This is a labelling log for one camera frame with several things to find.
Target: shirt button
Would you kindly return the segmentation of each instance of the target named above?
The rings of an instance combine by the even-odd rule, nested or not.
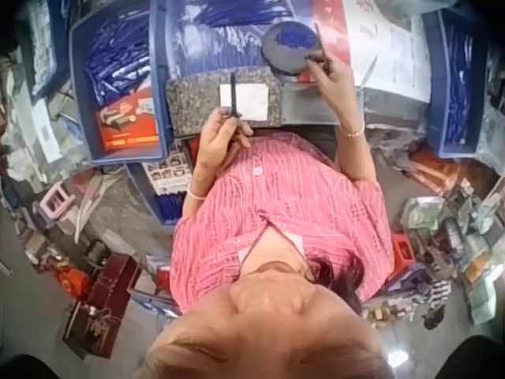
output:
[[[263,175],[263,168],[262,167],[254,167],[252,169],[252,174],[254,176],[260,176],[260,175]]]

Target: blue ink pad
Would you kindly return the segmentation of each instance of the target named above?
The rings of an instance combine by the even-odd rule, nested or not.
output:
[[[307,25],[283,21],[273,25],[263,37],[261,52],[275,73],[299,75],[307,70],[307,54],[321,49],[317,34]]]

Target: bracelet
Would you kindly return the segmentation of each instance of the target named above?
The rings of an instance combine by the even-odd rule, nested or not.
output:
[[[197,196],[193,192],[191,192],[191,190],[189,189],[189,187],[191,187],[191,183],[188,184],[188,190],[187,190],[188,195],[190,197],[192,197],[193,199],[198,200],[198,201],[204,201],[205,200],[205,197]]]
[[[362,135],[365,132],[365,123],[363,122],[363,126],[356,133],[347,133],[344,131],[344,129],[341,126],[340,126],[340,131],[342,132],[342,134],[344,136],[349,137],[349,138],[359,137],[360,135]]]

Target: gray speckled mat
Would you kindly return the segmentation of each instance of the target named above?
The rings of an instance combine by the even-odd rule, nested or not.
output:
[[[233,70],[237,83],[257,83],[268,86],[268,121],[250,122],[251,127],[280,125],[279,83],[269,68],[242,68]],[[219,107],[219,85],[230,83],[232,70],[211,71],[184,77],[167,83],[166,96],[170,118],[176,137],[198,134],[207,117]]]

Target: woman's right hand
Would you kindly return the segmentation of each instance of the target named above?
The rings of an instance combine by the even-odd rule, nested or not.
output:
[[[309,72],[316,79],[321,95],[339,117],[341,127],[347,133],[355,133],[362,128],[353,70],[336,57],[321,51],[310,54],[307,59]]]

